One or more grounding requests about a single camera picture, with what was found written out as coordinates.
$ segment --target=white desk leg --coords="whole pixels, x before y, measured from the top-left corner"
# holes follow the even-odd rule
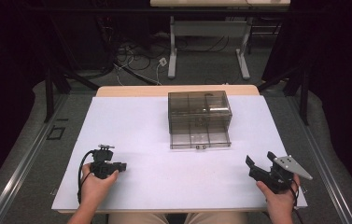
[[[242,77],[244,80],[250,79],[250,75],[248,73],[248,68],[247,68],[246,59],[245,59],[245,51],[246,51],[247,41],[249,38],[249,33],[251,30],[251,25],[252,25],[252,18],[248,18],[244,29],[242,46],[240,49],[236,50],[237,61],[239,61],[240,70],[242,71]]]
[[[169,60],[169,78],[176,77],[176,35],[175,35],[175,18],[170,17],[170,60]]]

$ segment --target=table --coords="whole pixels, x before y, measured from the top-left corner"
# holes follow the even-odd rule
[[[269,7],[287,9],[289,3],[290,0],[150,0],[152,7]],[[227,35],[242,38],[240,49],[236,49],[236,56],[243,79],[250,79],[246,65],[245,51],[251,25],[252,18],[247,18],[245,21],[176,21],[174,16],[171,16],[168,77],[176,77],[176,36]]]
[[[167,93],[218,90],[227,92],[233,113],[231,147],[170,149]],[[248,176],[246,155],[267,170],[272,165],[268,150],[286,155],[268,106],[254,86],[103,87],[92,99],[53,210],[77,210],[77,170],[83,156],[99,144],[115,146],[112,161],[127,162],[128,167],[97,213],[262,211],[266,202]],[[307,206],[303,194],[299,206]]]

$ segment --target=hand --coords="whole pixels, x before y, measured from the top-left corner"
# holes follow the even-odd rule
[[[91,223],[94,213],[106,197],[109,189],[118,178],[119,171],[115,171],[106,179],[100,179],[91,173],[91,164],[82,166],[82,185],[81,203],[76,213],[68,220],[68,223]]]
[[[300,179],[297,175],[294,175],[294,182],[291,187],[294,192],[297,191],[300,185]],[[269,216],[274,224],[286,224],[292,223],[292,209],[294,207],[294,196],[291,190],[285,190],[278,194],[274,194],[263,182],[258,181],[257,187],[265,195],[266,202],[268,204]]]

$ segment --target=person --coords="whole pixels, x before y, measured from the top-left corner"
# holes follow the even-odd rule
[[[82,179],[84,181],[81,191],[81,203],[76,213],[68,220],[68,224],[91,223],[94,213],[102,200],[106,197],[109,189],[118,178],[116,171],[106,179],[100,179],[90,173],[91,165],[85,164],[82,167]],[[294,182],[291,187],[296,191],[300,185],[300,178],[294,175]],[[290,190],[274,194],[263,182],[257,181],[257,187],[263,193],[267,202],[269,217],[274,224],[292,224],[292,210],[294,207],[294,196]],[[157,223],[168,224],[165,214],[113,214],[109,216],[108,223]],[[216,213],[192,213],[188,214],[186,224],[205,223],[246,223],[246,213],[242,212],[216,212]]]

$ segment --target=smoky acrylic storage box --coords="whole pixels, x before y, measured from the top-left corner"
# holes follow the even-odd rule
[[[225,91],[169,92],[171,149],[229,147],[232,111]]]

